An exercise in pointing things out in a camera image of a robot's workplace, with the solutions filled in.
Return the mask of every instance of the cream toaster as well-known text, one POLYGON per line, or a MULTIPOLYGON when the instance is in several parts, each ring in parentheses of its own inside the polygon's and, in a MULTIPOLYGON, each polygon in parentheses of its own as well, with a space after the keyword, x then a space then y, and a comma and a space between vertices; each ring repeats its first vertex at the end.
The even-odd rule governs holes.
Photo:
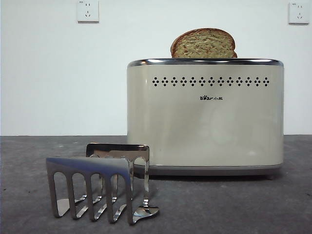
POLYGON ((283 163, 283 80, 272 59, 133 61, 127 143, 150 147, 151 175, 271 175, 283 163))

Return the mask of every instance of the wall outlet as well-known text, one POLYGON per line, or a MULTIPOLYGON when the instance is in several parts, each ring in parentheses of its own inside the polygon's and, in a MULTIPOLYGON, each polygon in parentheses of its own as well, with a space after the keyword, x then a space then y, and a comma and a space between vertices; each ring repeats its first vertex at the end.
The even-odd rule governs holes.
POLYGON ((291 1, 289 3, 288 23, 309 23, 310 3, 308 1, 291 1))
POLYGON ((98 22, 98 0, 80 0, 77 2, 78 22, 98 22))

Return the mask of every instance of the concrete surface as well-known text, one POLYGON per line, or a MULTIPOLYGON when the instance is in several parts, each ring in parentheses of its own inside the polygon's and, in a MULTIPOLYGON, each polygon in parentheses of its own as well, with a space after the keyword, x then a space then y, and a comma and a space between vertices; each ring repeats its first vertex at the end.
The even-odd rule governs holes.
MULTIPOLYGON (((45 158, 84 156, 89 142, 125 140, 124 136, 1 137, 1 233, 312 233, 312 136, 285 136, 285 162, 274 180, 265 176, 152 178, 150 204, 159 206, 160 214, 135 226, 128 225, 126 214, 116 224, 109 224, 106 214, 97 222, 88 215, 72 220, 69 213, 54 218, 45 158)), ((134 191, 136 206, 141 202, 141 179, 135 179, 134 191)), ((120 192, 122 203, 122 185, 120 192)))

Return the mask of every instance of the bread slice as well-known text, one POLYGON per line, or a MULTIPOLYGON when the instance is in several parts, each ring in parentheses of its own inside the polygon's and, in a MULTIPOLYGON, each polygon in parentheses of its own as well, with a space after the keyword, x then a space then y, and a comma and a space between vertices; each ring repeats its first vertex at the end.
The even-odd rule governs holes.
POLYGON ((172 43, 173 58, 237 58, 232 36, 216 28, 186 32, 172 43))

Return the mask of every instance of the brand logo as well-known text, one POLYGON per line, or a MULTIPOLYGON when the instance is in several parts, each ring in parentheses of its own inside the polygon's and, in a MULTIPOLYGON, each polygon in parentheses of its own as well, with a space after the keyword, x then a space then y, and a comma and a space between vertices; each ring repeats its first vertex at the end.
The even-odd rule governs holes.
POLYGON ((204 95, 204 96, 200 96, 199 97, 200 100, 213 100, 213 101, 223 101, 223 97, 210 97, 208 95, 204 95))

